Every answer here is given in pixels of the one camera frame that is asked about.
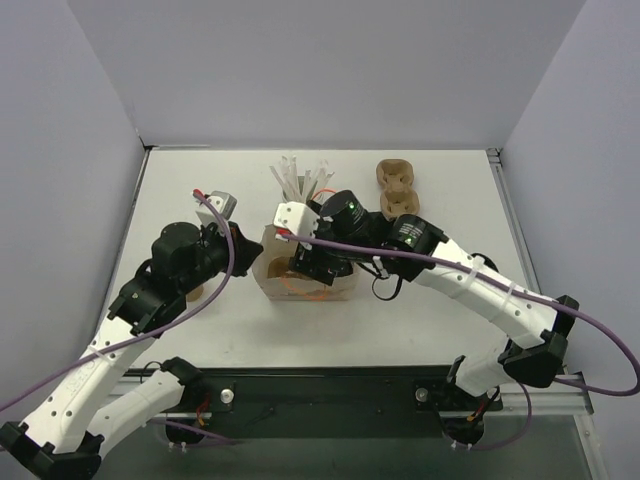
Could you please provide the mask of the beige paper takeout bag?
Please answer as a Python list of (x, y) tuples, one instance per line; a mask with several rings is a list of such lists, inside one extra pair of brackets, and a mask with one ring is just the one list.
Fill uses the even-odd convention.
[(359, 268), (352, 262), (330, 257), (320, 247), (306, 249), (297, 242), (276, 237), (274, 225), (266, 225), (263, 252), (254, 261), (255, 281), (271, 301), (343, 301), (354, 293)]

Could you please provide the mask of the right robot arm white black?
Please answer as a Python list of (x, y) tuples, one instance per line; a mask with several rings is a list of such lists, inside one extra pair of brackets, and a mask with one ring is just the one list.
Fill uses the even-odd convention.
[(353, 265), (369, 264), (377, 277), (438, 291), (503, 333), (486, 353), (454, 361), (443, 384), (450, 405), (464, 408), (506, 383), (547, 388), (554, 382), (579, 307), (573, 298), (531, 294), (435, 225), (417, 215), (388, 219), (370, 212), (350, 190), (323, 205), (281, 203), (273, 225), (278, 239), (297, 241), (290, 262), (297, 273), (332, 285)]

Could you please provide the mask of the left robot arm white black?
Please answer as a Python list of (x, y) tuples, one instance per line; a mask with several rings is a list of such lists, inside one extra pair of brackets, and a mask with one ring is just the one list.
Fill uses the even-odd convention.
[(164, 227), (150, 258), (109, 307), (82, 365), (26, 418), (2, 426), (2, 447), (40, 479), (90, 479), (107, 453), (152, 417), (199, 406), (202, 373), (178, 357), (118, 399), (106, 399), (164, 327), (186, 310), (190, 292), (219, 273), (246, 275), (262, 251), (234, 222)]

